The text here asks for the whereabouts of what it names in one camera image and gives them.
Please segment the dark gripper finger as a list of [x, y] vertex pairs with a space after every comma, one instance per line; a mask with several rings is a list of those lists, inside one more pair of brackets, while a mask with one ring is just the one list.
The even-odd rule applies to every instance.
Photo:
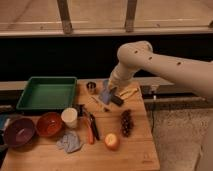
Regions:
[[112, 88], [112, 89], [109, 90], [109, 96], [110, 96], [110, 98], [112, 98], [113, 96], [115, 96], [116, 90], [117, 90], [117, 87], [114, 87], [114, 88]]

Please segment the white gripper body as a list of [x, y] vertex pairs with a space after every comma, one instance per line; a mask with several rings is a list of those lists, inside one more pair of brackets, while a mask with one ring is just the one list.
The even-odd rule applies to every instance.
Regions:
[[113, 88], [122, 89], [129, 84], [129, 80], [130, 78], [126, 72], [113, 70], [109, 77], [108, 88], [110, 90]]

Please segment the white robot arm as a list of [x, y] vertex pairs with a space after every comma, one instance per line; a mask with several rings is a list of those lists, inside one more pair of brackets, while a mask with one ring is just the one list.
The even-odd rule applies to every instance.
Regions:
[[[117, 58], [119, 62], [109, 77], [110, 89], [123, 89], [136, 72], [145, 70], [189, 89], [213, 105], [213, 61], [156, 54], [148, 41], [121, 45]], [[213, 171], [213, 117], [200, 147], [194, 171]]]

